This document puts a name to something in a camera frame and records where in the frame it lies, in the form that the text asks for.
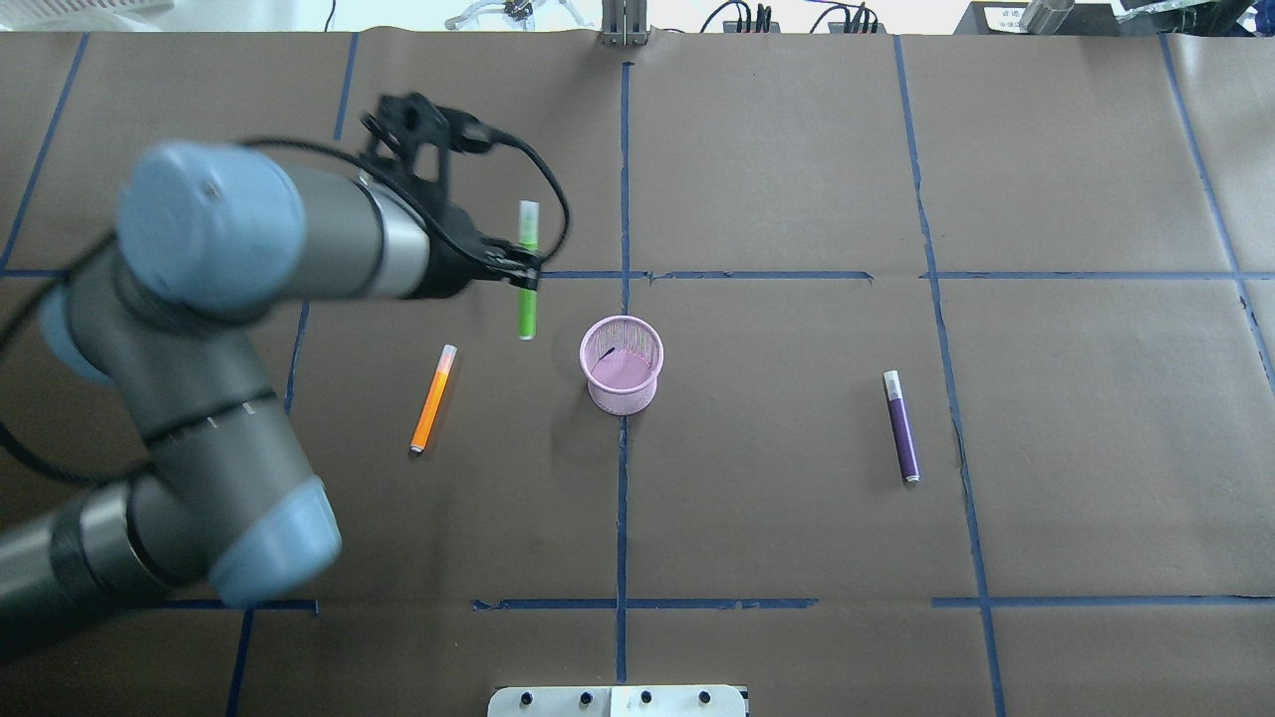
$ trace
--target white label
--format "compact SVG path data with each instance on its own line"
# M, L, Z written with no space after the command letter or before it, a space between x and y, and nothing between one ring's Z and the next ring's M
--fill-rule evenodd
M987 15L987 27L996 32L1026 33L1019 27L1023 20L1023 8L983 8Z

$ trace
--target orange marker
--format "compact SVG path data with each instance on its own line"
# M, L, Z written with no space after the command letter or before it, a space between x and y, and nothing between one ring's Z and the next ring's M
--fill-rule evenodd
M425 397L425 408L421 410L421 420L416 424L416 432L412 434L412 453L425 452L425 444L430 440L430 430L433 429L433 418L439 415L439 403L442 401L442 389L448 388L448 374L451 373L451 360L456 357L456 347L450 343L442 347L442 356L439 356L439 367L433 370L433 381L430 383L430 394Z

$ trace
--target white plastic object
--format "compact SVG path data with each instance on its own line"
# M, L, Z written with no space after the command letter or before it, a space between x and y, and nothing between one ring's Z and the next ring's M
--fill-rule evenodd
M636 316L608 316L593 324L580 341L580 369L589 395L607 413L631 416L655 397L664 367L664 344L646 322Z
M746 694L731 685L501 688L487 717L747 717Z
M0 0L0 26L8 26L11 29L31 29L36 26L51 24L85 11L89 11L89 14L101 14L103 10L127 11L149 8L172 8L172 5L173 0ZM112 27L102 29L134 28Z

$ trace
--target blue tape line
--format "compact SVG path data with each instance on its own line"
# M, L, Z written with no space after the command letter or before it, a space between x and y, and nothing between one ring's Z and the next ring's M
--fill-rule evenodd
M615 610L609 597L564 597L544 600L501 600L492 605L472 601L474 612L499 610ZM819 605L815 597L630 597L627 610L806 610Z
M894 60L899 70L899 94L903 98L903 121L908 134L908 153L912 157L912 184L917 194L917 216L921 219L921 232L926 237L926 264L929 269L929 293L935 304L935 325L938 329L938 351L943 361L943 379L947 383L947 406L951 411L952 429L956 431L956 445L960 449L960 477L965 490L965 524L969 531L970 555L974 559L974 580L978 583L979 612L983 617L983 643L987 651L987 671L992 683L992 702L996 707L996 717L1005 717L1001 660L996 651L996 630L992 626L992 603L988 600L987 572L983 565L983 545L978 532L978 512L974 508L974 486L969 477L969 459L965 454L965 432L961 429L960 401L956 398L956 373L952 369L951 351L947 346L947 325L943 322L935 241L929 231L929 217L926 214L926 204L922 202L921 195L921 158L917 152L917 130L912 116L912 100L908 93L908 73L903 61L903 42L898 34L894 36Z
M252 638L252 611L244 611L244 623L240 626L240 646L235 653L235 674L231 677L231 694L226 700L226 717L238 714L238 694L244 686L244 669L247 667L247 644Z
M649 274L650 281L657 279L867 279L872 281L872 274L867 272L664 272L663 274Z
M227 607L219 600L168 600L154 606L154 610L241 610L240 607ZM254 610L296 610L319 614L317 600L269 600L258 605Z
M936 597L937 609L973 609L977 597ZM1146 606L1214 606L1244 605L1275 607L1275 596L1266 595L1076 595L1053 597L993 597L994 607L1146 607Z
M625 63L620 69L620 295L623 313L629 313L629 70L632 63Z
M14 279L60 279L66 274L66 269L5 269L0 272L0 277Z
M1271 366L1270 350L1266 347L1266 338L1262 336L1262 328L1257 323L1257 315L1253 314L1253 302L1248 299L1248 287L1244 286L1244 279L1241 278L1239 260L1235 258L1235 248L1230 241L1230 232L1227 231L1227 222L1221 217L1221 209L1218 207L1218 195L1213 190L1213 180L1209 179L1209 170L1204 165L1204 156L1200 153L1200 143L1196 142L1195 125L1191 124L1191 115L1187 114L1187 105L1182 101L1182 88L1178 84L1178 71L1173 66L1173 51L1169 48L1168 37L1160 36L1160 52L1164 55L1164 70L1169 75L1169 89L1173 92L1173 103L1178 107L1178 116L1182 119L1182 129L1186 130L1187 144L1191 147L1191 158L1195 159L1196 171L1200 174L1200 182L1204 185L1204 195L1209 200L1209 212L1213 214L1213 223L1218 227L1218 235L1221 237L1221 246L1227 251L1227 263L1230 265L1230 273L1235 279L1235 290L1239 291L1239 302L1244 309L1244 316L1248 320L1248 330L1253 334L1253 342L1257 344L1257 356L1262 362L1262 371L1266 373L1266 384L1270 387L1271 393L1275 393L1275 367Z
M27 189L22 193L22 200L18 202L18 212L13 217L13 227L9 228L9 239L5 241L4 253L0 253L0 270L9 267L9 258L13 256L13 249L18 244L18 232L22 231L22 221L27 216L27 207L31 204L31 196L36 193L36 182L40 181L40 170L45 166L45 158L48 156L48 147L54 143L54 133L57 131L57 122L62 119L62 110L66 108L66 98L70 97L71 85L75 84L75 74L79 73L80 60L84 59L84 50L88 47L88 33L80 34L80 43L75 48L75 57L71 60L71 68L66 71L66 82L62 83L62 93L57 96L57 105L54 106L54 116L48 120L48 129L45 130L45 140L40 143L40 152L36 153L36 162L31 167L31 176L27 177Z
M340 142L346 126L346 105L349 102L349 85L354 79L354 56L358 54L358 33L349 34L349 55L346 56L346 82L340 85L340 103L337 106L337 126L332 130L333 142Z
M622 279L622 272L541 272L542 279Z
M301 361L301 342L306 338L306 324L310 322L310 301L301 302L301 315L297 316L297 337L292 342L292 362L288 365L288 387L283 392L283 412L292 415L292 399L297 392L297 364Z
M620 417L620 486L616 509L616 684L629 679L629 416Z
M940 279L1230 281L1227 272L936 272ZM921 274L931 278L931 274Z

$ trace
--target green marker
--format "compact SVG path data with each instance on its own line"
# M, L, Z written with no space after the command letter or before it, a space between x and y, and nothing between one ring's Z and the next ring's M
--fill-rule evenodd
M518 203L518 244L528 251L539 249L539 202L528 202L524 199ZM529 288L519 291L521 291L521 295L518 297L518 338L532 341L536 338L536 292Z

